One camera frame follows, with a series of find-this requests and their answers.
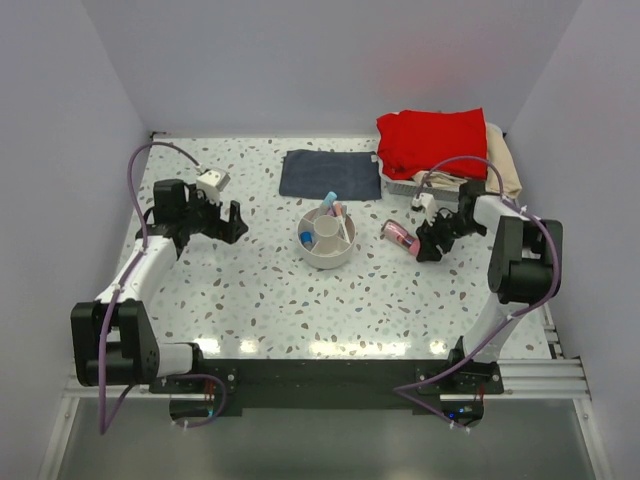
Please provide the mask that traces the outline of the pink clear pencil case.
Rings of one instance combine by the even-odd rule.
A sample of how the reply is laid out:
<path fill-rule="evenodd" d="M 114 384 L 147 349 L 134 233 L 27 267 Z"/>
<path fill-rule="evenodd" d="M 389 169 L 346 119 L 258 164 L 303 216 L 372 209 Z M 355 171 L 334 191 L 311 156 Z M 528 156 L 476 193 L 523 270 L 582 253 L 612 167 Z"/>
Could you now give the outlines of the pink clear pencil case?
<path fill-rule="evenodd" d="M 381 228 L 382 236 L 416 257 L 420 250 L 420 241 L 394 220 L 387 220 Z"/>

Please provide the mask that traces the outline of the white thin pen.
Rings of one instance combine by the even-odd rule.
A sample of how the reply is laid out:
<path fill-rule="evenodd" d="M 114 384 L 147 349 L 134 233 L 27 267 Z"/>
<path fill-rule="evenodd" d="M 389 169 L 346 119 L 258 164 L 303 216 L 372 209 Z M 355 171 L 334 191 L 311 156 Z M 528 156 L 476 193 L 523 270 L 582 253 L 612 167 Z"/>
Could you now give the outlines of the white thin pen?
<path fill-rule="evenodd" d="M 346 225 L 347 219 L 346 219 L 346 221 L 343 220 L 342 217 L 340 217 L 339 219 L 340 219 L 340 222 L 341 222 L 341 227 L 342 227 L 342 230 L 343 230 L 345 241 L 350 244 L 351 243 L 351 237 L 350 237 L 347 225 Z"/>

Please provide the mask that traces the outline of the white round divided organizer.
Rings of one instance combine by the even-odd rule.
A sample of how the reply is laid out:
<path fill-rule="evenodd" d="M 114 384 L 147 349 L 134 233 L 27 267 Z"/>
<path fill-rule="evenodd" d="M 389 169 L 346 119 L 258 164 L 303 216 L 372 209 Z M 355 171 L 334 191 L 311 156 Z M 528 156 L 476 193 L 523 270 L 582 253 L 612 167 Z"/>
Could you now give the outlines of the white round divided organizer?
<path fill-rule="evenodd" d="M 297 225 L 297 241 L 301 248 L 303 259 L 312 267 L 321 270 L 331 270 L 344 265 L 350 258 L 355 247 L 357 235 L 356 226 L 352 218 L 347 215 L 346 225 L 351 237 L 347 243 L 341 227 L 340 217 L 324 215 L 314 219 L 317 209 L 305 213 Z M 299 239 L 299 234 L 309 231 L 313 234 L 314 247 L 305 249 Z"/>

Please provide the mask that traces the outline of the blue capped clear tube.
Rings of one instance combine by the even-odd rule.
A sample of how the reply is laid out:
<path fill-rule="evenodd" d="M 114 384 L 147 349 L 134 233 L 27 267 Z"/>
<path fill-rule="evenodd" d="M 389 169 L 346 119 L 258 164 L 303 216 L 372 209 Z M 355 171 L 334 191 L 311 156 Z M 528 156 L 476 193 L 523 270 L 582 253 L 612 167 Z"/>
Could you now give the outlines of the blue capped clear tube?
<path fill-rule="evenodd" d="M 333 191 L 329 191 L 322 202 L 322 206 L 325 209 L 331 209 L 336 199 L 337 199 L 337 194 Z"/>

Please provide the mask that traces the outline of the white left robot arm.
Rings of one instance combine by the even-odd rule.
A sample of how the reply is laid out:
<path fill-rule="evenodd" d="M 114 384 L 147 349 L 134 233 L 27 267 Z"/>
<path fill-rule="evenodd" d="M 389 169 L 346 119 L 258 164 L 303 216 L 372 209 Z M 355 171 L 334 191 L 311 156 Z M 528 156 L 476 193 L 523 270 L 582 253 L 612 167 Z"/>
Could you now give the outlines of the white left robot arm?
<path fill-rule="evenodd" d="M 231 202 L 227 219 L 221 216 L 220 194 L 229 180 L 227 173 L 209 170 L 193 184 L 179 179 L 154 184 L 153 205 L 143 213 L 124 267 L 95 300 L 79 302 L 71 311 L 81 385 L 151 384 L 167 376 L 185 392 L 205 385 L 201 350 L 191 342 L 158 343 L 146 308 L 192 236 L 233 244 L 247 233 L 238 202 Z"/>

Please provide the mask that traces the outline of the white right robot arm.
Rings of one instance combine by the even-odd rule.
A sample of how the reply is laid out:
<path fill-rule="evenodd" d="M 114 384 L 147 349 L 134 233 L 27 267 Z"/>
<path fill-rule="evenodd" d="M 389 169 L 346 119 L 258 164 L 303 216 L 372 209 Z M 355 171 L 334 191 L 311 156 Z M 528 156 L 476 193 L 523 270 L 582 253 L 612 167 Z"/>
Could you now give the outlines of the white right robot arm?
<path fill-rule="evenodd" d="M 446 369 L 422 382 L 428 385 L 445 378 L 452 390 L 466 393 L 481 380 L 478 365 L 498 360 L 521 318 L 558 293 L 564 226 L 528 213 L 503 195 L 486 192 L 476 181 L 459 188 L 457 209 L 448 214 L 428 193 L 418 194 L 412 205 L 425 213 L 416 230 L 419 262 L 441 260 L 456 240 L 466 236 L 490 233 L 494 238 L 487 301 L 471 330 L 450 351 Z"/>

